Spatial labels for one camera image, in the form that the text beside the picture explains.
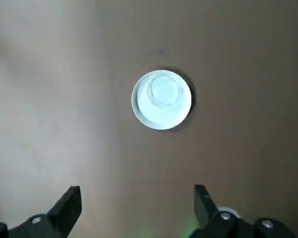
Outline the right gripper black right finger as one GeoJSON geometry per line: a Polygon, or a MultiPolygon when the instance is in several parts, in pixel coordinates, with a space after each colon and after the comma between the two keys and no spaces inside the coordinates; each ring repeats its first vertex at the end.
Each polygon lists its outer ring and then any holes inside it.
{"type": "Polygon", "coordinates": [[[264,217],[250,224],[231,211],[219,210],[203,185],[194,186],[194,211],[198,228],[189,238],[295,237],[295,234],[279,220],[264,217]]]}

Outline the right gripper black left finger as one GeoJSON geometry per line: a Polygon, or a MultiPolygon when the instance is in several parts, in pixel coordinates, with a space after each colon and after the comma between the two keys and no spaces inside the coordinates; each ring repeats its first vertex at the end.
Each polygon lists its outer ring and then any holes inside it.
{"type": "Polygon", "coordinates": [[[82,212],[81,190],[71,186],[46,214],[36,214],[8,229],[0,222],[0,238],[66,238],[82,212]]]}

